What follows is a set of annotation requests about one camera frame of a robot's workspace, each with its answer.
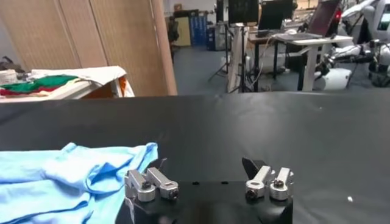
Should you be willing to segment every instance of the floor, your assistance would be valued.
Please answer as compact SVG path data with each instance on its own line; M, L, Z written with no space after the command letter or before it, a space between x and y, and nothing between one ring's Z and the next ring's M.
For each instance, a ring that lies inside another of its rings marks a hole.
M264 68L271 68L273 62L273 48L267 50L267 59L264 60ZM194 94L223 94L225 93L226 79L215 76L211 81L208 79L222 65L221 58L224 51L207 51L205 47L183 47L175 53L174 70L176 76L177 90L180 95ZM284 59L279 59L280 65L284 64ZM355 65L343 64L343 68L353 71ZM347 91L356 89L373 88L371 81L367 78L365 65L358 65L351 79ZM295 72L286 72L279 75L274 81L270 77L263 77L260 80L260 88L272 91L295 91L297 88L298 74Z
M207 51L206 47L182 47L174 58L174 71L179 95L225 93L226 79L208 79L221 67L224 51Z

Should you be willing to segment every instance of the metal clamp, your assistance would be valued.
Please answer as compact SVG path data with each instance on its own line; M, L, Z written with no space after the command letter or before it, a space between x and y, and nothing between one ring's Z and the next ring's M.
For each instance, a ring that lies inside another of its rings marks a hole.
M148 168L146 178L160 189L161 197L168 200L176 200L179 195L179 185L175 181L169 180L155 167Z
M264 196L264 191L267 183L274 179L275 171L269 166L262 166L256 176L246 182L245 197L249 200L256 200Z
M293 196L294 174L289 168L282 167L278 177L269 186L269 196L275 200L283 201Z
M126 198L137 198L139 201L148 202L155 198L156 187L145 180L137 170L127 171L125 180Z

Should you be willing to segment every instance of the screw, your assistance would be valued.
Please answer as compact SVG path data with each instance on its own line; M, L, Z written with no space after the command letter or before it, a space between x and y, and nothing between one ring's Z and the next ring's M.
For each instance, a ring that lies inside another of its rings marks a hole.
M176 200L178 196L179 196L178 190L173 190L169 192L169 199L171 200Z
M281 187L283 187L284 185L285 185L284 182L281 181L281 180L275 180L275 181L274 181L274 186L275 186L276 188L281 188Z
M152 186L151 182L145 181L145 182L142 183L141 189L142 190L146 190L146 189L151 188L151 186Z
M255 200L257 198L257 193L254 190L249 190L245 193L245 197L248 200Z

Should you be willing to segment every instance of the computer monitor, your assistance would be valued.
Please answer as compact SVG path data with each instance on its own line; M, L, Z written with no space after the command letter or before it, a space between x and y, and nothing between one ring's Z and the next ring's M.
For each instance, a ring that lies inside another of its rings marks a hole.
M263 1L258 30L279 30L284 19L285 0Z
M228 0L229 24L258 23L258 0Z
M385 31L388 29L390 24L390 5L385 5L383 14L378 23L378 30Z
M307 32L322 35L327 34L329 25L335 17L341 0L328 0L318 2L318 6L310 19Z

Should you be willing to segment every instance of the black table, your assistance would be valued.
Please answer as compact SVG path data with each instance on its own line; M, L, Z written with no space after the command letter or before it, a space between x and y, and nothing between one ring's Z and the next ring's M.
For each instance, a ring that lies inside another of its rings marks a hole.
M0 149L155 141L168 157L166 175L187 181L245 180L241 157L263 159L294 171L295 223L388 223L389 96L380 89L1 104Z

